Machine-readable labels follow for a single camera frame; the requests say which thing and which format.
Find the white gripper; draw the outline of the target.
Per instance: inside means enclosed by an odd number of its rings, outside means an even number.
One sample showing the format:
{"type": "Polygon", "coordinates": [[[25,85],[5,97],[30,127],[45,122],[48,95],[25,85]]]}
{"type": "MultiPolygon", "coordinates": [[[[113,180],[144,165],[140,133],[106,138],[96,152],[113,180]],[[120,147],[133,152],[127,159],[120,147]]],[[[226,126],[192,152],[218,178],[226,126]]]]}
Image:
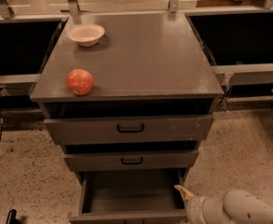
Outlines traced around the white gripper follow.
{"type": "Polygon", "coordinates": [[[207,198],[194,194],[181,185],[175,185],[186,205],[186,216],[191,224],[224,224],[224,208],[221,198],[207,198]]]}

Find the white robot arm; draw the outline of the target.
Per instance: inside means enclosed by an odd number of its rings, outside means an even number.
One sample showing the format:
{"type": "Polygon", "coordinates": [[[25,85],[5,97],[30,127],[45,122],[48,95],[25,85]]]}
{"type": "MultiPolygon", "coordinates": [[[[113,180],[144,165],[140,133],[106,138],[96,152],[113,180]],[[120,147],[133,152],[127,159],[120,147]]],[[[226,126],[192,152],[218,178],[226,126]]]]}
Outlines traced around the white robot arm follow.
{"type": "Polygon", "coordinates": [[[181,185],[186,204],[186,217],[190,224],[273,224],[273,206],[250,192],[231,189],[222,198],[197,196],[181,185]]]}

